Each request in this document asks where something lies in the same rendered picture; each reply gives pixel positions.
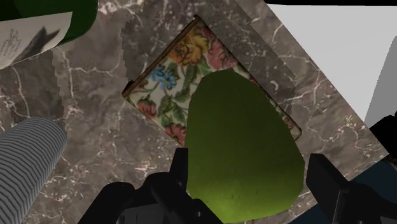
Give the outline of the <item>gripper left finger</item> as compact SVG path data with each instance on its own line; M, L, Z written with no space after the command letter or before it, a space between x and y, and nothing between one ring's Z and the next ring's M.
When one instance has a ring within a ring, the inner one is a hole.
M136 189L127 182L106 185L78 224L222 224L186 192L188 149L175 150L168 172L150 174Z

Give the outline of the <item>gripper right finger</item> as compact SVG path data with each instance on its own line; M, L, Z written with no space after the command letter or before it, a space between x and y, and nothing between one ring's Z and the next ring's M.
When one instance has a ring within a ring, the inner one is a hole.
M306 185L331 224L397 224L396 203L346 180L323 154L310 155Z

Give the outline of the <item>green pear-shaped fruit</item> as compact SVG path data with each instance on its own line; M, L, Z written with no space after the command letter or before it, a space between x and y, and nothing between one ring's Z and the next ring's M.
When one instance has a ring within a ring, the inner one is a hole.
M252 81L231 69L204 76L190 101L189 194L225 223L289 209L305 163L287 125Z

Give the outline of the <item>floral patterned flat box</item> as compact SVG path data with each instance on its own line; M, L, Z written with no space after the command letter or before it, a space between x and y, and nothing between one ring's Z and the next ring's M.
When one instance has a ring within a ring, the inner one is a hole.
M208 25L196 16L122 95L180 146L185 145L190 100L201 79L233 69L253 83L254 77Z

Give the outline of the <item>grey ribbed cylinder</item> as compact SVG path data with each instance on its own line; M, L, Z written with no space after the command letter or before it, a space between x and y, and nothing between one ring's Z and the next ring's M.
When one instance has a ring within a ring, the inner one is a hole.
M21 224L67 145L47 118L28 118L0 135L0 224Z

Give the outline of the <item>dark green bottle white label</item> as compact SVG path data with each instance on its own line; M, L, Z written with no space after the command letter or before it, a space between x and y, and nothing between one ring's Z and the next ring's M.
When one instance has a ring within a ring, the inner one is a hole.
M86 33L99 0L0 0L0 70Z

